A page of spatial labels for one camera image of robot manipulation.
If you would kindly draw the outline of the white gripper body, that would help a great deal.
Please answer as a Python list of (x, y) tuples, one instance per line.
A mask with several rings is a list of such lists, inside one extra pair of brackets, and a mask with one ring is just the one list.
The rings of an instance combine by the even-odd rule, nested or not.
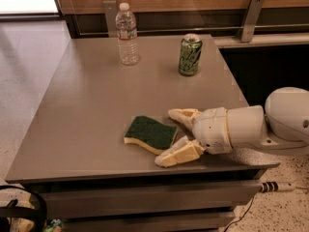
[(228, 154), (232, 151), (228, 133), (227, 109), (207, 109), (195, 118), (193, 129), (195, 139), (209, 154)]

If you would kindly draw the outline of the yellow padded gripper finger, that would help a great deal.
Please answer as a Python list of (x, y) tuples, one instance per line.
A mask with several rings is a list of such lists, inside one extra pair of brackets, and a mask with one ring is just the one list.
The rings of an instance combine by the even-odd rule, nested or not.
[(193, 130), (195, 119), (201, 114), (201, 111), (195, 108), (173, 108), (168, 111), (172, 120), (183, 124), (189, 131)]
[(205, 148), (197, 140), (187, 136), (179, 139), (170, 149), (157, 156), (154, 163), (160, 167), (170, 167), (197, 160), (204, 154)]

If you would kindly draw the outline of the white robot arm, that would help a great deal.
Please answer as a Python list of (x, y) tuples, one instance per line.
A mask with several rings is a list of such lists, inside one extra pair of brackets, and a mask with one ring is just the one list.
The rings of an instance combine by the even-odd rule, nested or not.
[(156, 157), (155, 164), (161, 167), (243, 148), (283, 156), (309, 154), (309, 92), (300, 88), (277, 89), (263, 106), (171, 109), (168, 114), (194, 138), (184, 136)]

